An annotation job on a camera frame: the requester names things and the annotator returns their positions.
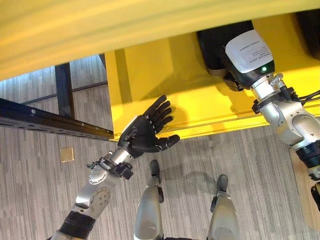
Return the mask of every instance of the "robot leg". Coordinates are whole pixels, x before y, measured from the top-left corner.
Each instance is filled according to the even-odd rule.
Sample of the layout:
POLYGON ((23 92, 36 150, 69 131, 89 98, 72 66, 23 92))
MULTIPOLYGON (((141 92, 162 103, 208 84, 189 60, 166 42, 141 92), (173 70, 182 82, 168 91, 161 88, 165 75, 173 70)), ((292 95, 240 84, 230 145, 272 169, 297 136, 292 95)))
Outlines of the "robot leg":
POLYGON ((238 240, 239 224, 235 206, 227 194, 228 177, 220 175, 217 193, 211 203, 211 222, 207 240, 238 240))
POLYGON ((160 187, 160 169, 156 160, 151 161, 151 178, 140 200, 135 219, 134 240, 162 240, 164 231, 160 203, 164 202, 160 187))

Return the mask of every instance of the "wooden floor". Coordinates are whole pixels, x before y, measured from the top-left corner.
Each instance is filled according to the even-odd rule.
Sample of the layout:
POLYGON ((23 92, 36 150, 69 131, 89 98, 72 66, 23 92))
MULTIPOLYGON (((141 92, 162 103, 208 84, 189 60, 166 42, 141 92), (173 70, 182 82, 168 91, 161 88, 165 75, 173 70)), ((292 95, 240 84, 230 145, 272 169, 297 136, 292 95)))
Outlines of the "wooden floor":
MULTIPOLYGON (((77 64, 83 64, 83 74, 92 81, 105 78, 97 57, 77 64)), ((42 76, 40 85, 47 86, 48 81, 45 94, 52 94, 55 84, 50 76, 54 71, 45 71, 37 73, 42 76)), ((45 95, 36 82, 33 84, 37 90, 23 91, 18 82, 18 78, 2 82, 5 85, 0 85, 0 98, 6 98, 6 93, 7 99, 22 102, 45 95)), ((112 128, 106 85, 76 92, 74 101, 77 119, 112 128)), ((35 103, 34 107, 56 113, 57 100, 35 103)), ((0 127, 0 239, 50 237, 61 226, 78 190, 88 179, 85 164, 115 148, 114 142, 0 127), (64 147, 74 147, 74 162, 60 163, 59 150, 64 147)), ((288 147, 270 127, 189 138, 170 150, 134 160, 133 177, 113 190, 110 204, 89 239, 133 239, 138 202, 152 159, 157 159, 161 168, 165 197, 161 211, 167 237, 207 237, 216 180, 220 174, 227 174, 242 240, 320 239, 320 233, 303 222, 288 147)))

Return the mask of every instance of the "yellow surface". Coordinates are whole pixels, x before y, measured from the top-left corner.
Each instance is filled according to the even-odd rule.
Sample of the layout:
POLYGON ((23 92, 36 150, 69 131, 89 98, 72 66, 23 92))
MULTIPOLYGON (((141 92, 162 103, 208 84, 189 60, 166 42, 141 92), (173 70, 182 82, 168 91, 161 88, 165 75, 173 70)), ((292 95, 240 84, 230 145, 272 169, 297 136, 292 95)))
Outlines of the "yellow surface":
POLYGON ((0 80, 319 0, 0 0, 0 80))
MULTIPOLYGON (((309 56, 294 15, 256 19, 253 24, 288 87, 300 96, 320 89, 319 61, 309 56)), ((220 77, 206 72, 195 33, 108 52, 106 69, 115 139, 162 94, 174 108, 174 120, 162 137, 188 138, 267 124, 251 110, 251 91, 233 92, 220 77)), ((320 115, 320 101, 305 106, 320 115)))

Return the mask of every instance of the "black metal frame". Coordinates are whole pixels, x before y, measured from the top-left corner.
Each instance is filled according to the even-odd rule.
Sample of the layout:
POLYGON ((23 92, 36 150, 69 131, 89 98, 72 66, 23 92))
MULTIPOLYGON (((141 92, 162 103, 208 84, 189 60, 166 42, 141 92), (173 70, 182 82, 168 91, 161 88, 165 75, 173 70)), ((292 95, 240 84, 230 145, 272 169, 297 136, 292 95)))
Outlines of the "black metal frame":
POLYGON ((55 67, 59 115, 0 98, 0 126, 108 141, 111 130, 75 120, 69 63, 55 67))
POLYGON ((57 65, 54 67, 54 71, 59 115, 75 119, 70 64, 64 63, 57 65))

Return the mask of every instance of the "robotic hand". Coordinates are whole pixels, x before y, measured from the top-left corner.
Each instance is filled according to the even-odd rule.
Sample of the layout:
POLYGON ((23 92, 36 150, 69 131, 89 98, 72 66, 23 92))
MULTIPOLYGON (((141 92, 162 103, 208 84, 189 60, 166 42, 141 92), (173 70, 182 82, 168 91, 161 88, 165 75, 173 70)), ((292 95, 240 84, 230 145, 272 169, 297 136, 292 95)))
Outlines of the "robotic hand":
POLYGON ((168 116, 172 109, 166 99, 165 95, 161 96, 143 115, 131 122, 120 136, 114 152, 110 151, 88 165, 92 170, 89 181, 78 193, 69 215, 51 240, 87 239, 97 218, 109 203, 111 189, 121 177, 129 179, 133 175, 131 159, 143 153, 166 150, 180 140, 178 135, 156 137, 173 120, 172 116, 168 116))
POLYGON ((179 141, 178 135, 159 139, 156 137, 164 125, 173 120, 172 116, 168 116, 172 109, 166 99, 165 95, 158 98, 144 114, 137 116, 121 135, 118 146, 125 149, 133 158, 143 153, 166 150, 179 141))
MULTIPOLYGON (((211 75, 224 75, 233 91, 251 90, 256 97, 253 111, 261 113, 280 139, 293 149, 315 181, 320 180, 320 121, 303 105, 318 100, 320 90, 298 97, 287 88, 283 74, 275 72, 272 53, 244 21, 197 32, 202 55, 211 75)), ((320 210, 320 182, 311 189, 320 210)))

